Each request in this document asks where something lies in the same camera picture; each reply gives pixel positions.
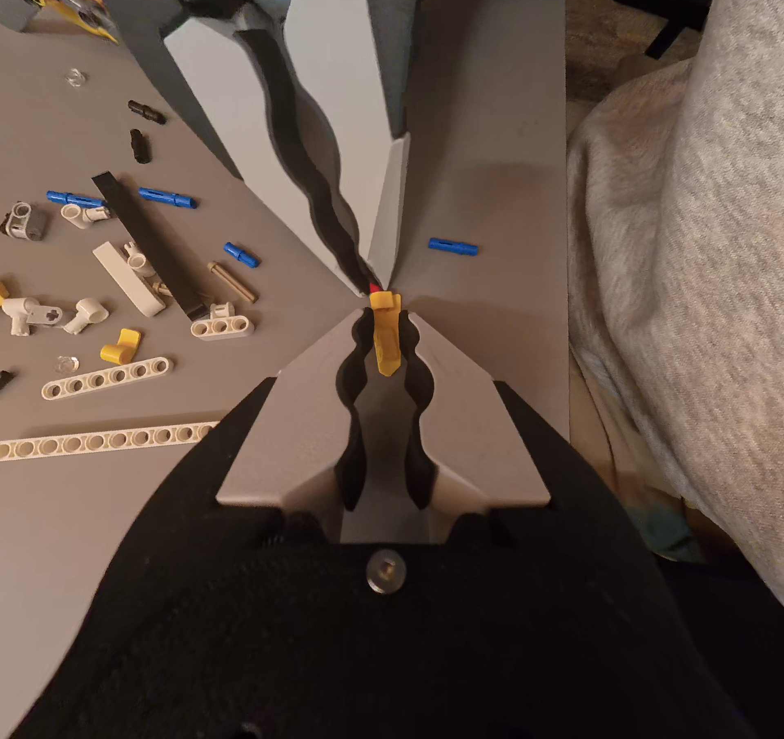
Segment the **grey lego connector block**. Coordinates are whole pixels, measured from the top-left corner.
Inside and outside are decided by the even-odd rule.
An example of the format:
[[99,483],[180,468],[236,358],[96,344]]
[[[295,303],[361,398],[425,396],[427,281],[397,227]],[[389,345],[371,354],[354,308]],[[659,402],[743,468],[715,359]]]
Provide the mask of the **grey lego connector block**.
[[16,240],[39,242],[48,230],[49,217],[39,208],[17,201],[5,214],[1,223],[1,233]]

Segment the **long white lego beam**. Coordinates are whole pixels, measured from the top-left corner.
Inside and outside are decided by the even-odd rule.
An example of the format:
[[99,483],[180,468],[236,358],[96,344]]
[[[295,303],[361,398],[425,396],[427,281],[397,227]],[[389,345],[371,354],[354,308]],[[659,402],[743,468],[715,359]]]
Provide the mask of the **long white lego beam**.
[[199,443],[220,421],[145,426],[1,441],[1,462],[51,459]]

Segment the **short white lego beam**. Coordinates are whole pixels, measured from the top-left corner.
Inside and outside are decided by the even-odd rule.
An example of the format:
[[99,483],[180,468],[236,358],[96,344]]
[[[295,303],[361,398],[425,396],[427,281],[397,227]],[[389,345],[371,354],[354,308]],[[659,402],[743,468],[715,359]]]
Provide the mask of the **short white lego beam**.
[[132,383],[164,377],[173,371],[174,366],[171,359],[158,356],[101,371],[77,374],[46,383],[42,387],[41,396],[45,401],[62,401],[91,392],[117,389]]

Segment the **white lego connector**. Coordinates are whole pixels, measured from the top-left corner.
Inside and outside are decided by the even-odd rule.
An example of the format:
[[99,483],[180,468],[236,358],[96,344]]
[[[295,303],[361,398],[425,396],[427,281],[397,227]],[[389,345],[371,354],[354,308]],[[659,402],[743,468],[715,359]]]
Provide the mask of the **white lego connector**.
[[93,324],[101,323],[110,316],[110,312],[98,300],[83,298],[75,303],[73,317],[62,326],[62,330],[77,335]]
[[136,242],[130,241],[124,244],[123,249],[126,255],[126,264],[136,276],[148,280],[157,275],[154,267],[147,259],[147,256],[139,249]]
[[35,298],[5,298],[2,301],[2,312],[11,318],[11,335],[26,337],[31,334],[28,319],[39,302]]
[[60,209],[60,215],[79,229],[88,229],[93,224],[113,218],[112,213],[105,206],[83,207],[76,204],[63,205]]

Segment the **tan lego axle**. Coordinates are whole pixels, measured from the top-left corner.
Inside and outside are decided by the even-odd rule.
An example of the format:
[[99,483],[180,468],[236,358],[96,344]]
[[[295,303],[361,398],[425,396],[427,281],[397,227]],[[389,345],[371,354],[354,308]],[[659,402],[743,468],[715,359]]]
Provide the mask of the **tan lego axle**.
[[208,271],[222,281],[224,285],[230,288],[231,291],[236,293],[247,303],[256,303],[259,299],[258,293],[254,292],[250,287],[247,287],[240,281],[239,278],[232,275],[228,270],[218,262],[207,263]]

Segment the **yellow lego lever piece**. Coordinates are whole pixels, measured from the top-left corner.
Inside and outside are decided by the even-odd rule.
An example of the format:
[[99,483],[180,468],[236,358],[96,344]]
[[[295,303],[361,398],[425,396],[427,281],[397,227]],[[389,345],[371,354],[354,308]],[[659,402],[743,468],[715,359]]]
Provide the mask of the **yellow lego lever piece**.
[[401,366],[399,316],[401,296],[391,291],[369,295],[374,314],[374,346],[379,373],[392,376]]

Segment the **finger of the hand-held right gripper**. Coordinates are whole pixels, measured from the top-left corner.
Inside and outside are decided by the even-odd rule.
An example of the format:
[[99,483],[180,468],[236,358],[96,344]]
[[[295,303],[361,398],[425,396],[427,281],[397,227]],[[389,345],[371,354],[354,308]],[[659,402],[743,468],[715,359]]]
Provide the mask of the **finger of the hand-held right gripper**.
[[338,278],[368,295],[376,279],[340,221],[336,186],[305,143],[301,89],[277,29],[191,16],[164,45],[248,189]]
[[283,26],[299,83],[336,141],[339,194],[357,225],[358,254],[382,289],[397,263],[418,7],[419,0],[291,0]]

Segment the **yellow lego connector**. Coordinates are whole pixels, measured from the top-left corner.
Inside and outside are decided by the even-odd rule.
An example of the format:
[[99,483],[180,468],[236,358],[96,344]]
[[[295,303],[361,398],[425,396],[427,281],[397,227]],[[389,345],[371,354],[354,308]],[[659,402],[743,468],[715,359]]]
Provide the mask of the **yellow lego connector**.
[[117,340],[104,345],[100,350],[100,359],[113,365],[128,365],[135,358],[142,341],[142,333],[131,328],[123,328]]

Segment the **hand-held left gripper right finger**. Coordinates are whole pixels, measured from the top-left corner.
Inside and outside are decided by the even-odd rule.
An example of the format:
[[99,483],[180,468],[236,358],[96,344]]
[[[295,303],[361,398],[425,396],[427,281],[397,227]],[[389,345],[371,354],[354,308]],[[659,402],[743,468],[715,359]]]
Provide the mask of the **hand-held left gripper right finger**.
[[405,485],[427,541],[445,543],[466,514],[547,506],[550,491],[491,375],[417,314],[401,312],[399,339],[415,406]]

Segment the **white lego tile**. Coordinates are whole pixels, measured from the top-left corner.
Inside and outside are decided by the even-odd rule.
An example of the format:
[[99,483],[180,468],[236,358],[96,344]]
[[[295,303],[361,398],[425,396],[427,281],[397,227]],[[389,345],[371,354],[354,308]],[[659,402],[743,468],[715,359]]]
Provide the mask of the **white lego tile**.
[[112,243],[105,242],[93,249],[93,256],[141,314],[152,318],[164,311],[166,305],[162,299],[128,266]]

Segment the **white three-hole lego beam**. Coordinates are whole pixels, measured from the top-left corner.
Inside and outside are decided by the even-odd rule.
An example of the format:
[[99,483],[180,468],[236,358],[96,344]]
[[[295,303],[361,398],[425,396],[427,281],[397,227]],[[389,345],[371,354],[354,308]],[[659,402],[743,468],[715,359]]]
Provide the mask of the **white three-hole lego beam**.
[[244,338],[255,331],[250,319],[236,312],[233,303],[210,305],[209,316],[193,321],[190,333],[202,342]]

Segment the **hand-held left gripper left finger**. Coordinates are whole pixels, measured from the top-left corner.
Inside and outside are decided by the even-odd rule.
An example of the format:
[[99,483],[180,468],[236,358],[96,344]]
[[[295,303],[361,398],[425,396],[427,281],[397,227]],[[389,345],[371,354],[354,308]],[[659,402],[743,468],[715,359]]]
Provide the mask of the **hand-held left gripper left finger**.
[[365,486],[356,401],[373,332],[371,310],[359,309],[280,371],[217,493],[221,505],[306,512],[339,542]]

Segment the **black lego beam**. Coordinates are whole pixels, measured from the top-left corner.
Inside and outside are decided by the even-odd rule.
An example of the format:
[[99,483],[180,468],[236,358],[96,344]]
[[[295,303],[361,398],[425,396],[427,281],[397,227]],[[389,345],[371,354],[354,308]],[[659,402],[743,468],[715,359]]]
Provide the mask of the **black lego beam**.
[[150,261],[182,312],[192,322],[207,318],[209,306],[199,295],[193,274],[166,238],[165,232],[148,216],[139,198],[109,171],[93,176],[92,181],[109,210]]

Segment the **grey sweatshirt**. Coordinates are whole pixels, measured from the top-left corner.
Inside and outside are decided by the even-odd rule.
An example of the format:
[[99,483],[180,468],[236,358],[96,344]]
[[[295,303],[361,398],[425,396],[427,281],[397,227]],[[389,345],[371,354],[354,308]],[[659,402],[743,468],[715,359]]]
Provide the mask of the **grey sweatshirt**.
[[676,495],[783,597],[783,0],[713,0],[567,152],[569,333]]

